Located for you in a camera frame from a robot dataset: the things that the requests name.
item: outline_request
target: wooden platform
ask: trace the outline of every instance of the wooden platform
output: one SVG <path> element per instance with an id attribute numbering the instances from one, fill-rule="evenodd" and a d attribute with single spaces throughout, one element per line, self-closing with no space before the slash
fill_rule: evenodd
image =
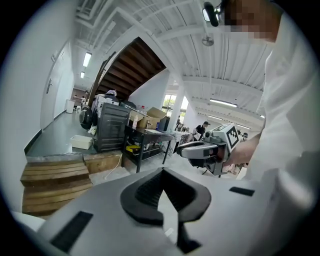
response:
<path id="1" fill-rule="evenodd" d="M 22 212 L 44 219 L 93 186 L 82 158 L 29 162 L 21 182 Z"/>
<path id="2" fill-rule="evenodd" d="M 121 155 L 120 150 L 114 150 L 97 154 L 84 154 L 83 159 L 89 174 L 96 174 L 115 168 L 119 161 L 121 161 Z"/>

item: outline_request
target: window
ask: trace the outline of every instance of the window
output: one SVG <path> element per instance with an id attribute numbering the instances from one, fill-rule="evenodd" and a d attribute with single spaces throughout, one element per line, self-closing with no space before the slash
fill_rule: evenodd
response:
<path id="1" fill-rule="evenodd" d="M 162 111 L 166 113 L 167 117 L 171 117 L 172 109 L 174 108 L 176 98 L 177 98 L 176 95 L 169 95 L 169 94 L 166 94 L 164 97 L 164 102 L 162 104 Z M 189 104 L 189 102 L 188 102 L 187 98 L 184 96 L 182 104 L 181 104 L 180 114 L 179 114 L 180 115 L 180 123 L 182 123 L 182 124 L 184 123 L 188 104 Z"/>
<path id="2" fill-rule="evenodd" d="M 162 104 L 162 111 L 166 113 L 168 117 L 171 117 L 172 109 L 174 108 L 174 104 L 176 102 L 176 95 L 166 94 L 164 97 L 164 102 Z"/>

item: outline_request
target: door handle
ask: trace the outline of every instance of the door handle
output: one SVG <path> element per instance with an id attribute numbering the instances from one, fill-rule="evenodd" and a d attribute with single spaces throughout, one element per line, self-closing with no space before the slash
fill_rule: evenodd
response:
<path id="1" fill-rule="evenodd" d="M 49 83 L 48 83 L 48 87 L 46 88 L 46 94 L 48 94 L 50 86 L 53 86 L 53 84 L 51 83 L 52 79 L 50 78 Z"/>

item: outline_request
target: white ceiling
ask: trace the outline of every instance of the white ceiling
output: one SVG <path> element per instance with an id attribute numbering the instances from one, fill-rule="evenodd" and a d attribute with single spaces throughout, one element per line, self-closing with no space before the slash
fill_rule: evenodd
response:
<path id="1" fill-rule="evenodd" d="M 130 28 L 137 27 L 154 38 L 164 55 L 158 57 L 171 61 L 171 68 L 163 63 L 181 78 L 176 80 L 183 83 L 190 104 L 199 114 L 220 117 L 253 130 L 262 126 L 263 119 L 256 109 L 263 92 L 265 61 L 271 53 L 271 44 L 249 39 L 247 33 L 212 27 L 203 19 L 203 0 L 81 0 L 78 12 L 86 3 L 82 11 L 89 13 L 95 2 L 97 9 L 92 19 L 83 16 L 75 19 L 73 64 L 77 87 L 90 88 L 111 49 Z M 218 5 L 220 1 L 211 2 Z M 205 35 L 214 39 L 213 46 L 202 44 Z M 87 51 L 92 58 L 84 68 Z M 84 79 L 80 78 L 81 71 L 85 71 Z M 211 98 L 238 107 L 222 107 L 210 102 Z"/>

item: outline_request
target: black table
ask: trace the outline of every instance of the black table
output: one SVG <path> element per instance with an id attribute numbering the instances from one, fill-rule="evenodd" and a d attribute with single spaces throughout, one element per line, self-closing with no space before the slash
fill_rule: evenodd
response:
<path id="1" fill-rule="evenodd" d="M 131 162 L 133 162 L 136 165 L 136 172 L 140 172 L 141 162 L 143 160 L 147 160 L 149 158 L 164 153 L 164 151 L 160 148 L 159 145 L 150 145 L 148 149 L 144 150 L 145 145 L 169 141 L 162 162 L 162 164 L 164 164 L 167 158 L 171 140 L 173 140 L 173 138 L 174 137 L 172 137 L 168 133 L 153 133 L 144 128 L 132 128 L 126 125 L 124 129 L 121 166 L 124 167 L 125 157 L 127 157 Z M 140 150 L 137 152 L 127 151 L 126 146 L 128 145 L 128 139 L 132 139 L 133 141 L 140 143 Z"/>

